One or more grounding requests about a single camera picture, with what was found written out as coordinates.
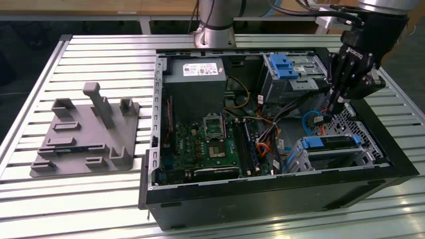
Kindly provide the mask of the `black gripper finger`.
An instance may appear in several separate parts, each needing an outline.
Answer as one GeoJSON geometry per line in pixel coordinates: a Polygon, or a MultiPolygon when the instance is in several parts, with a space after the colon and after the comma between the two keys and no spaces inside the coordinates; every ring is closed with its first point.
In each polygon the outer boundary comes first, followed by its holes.
{"type": "Polygon", "coordinates": [[[384,78],[378,70],[372,70],[359,81],[346,89],[344,100],[360,100],[387,86],[384,78]]]}
{"type": "Polygon", "coordinates": [[[347,99],[347,55],[348,53],[335,53],[331,55],[330,64],[330,99],[327,105],[327,112],[330,115],[338,115],[344,108],[344,104],[350,101],[347,99]]]}

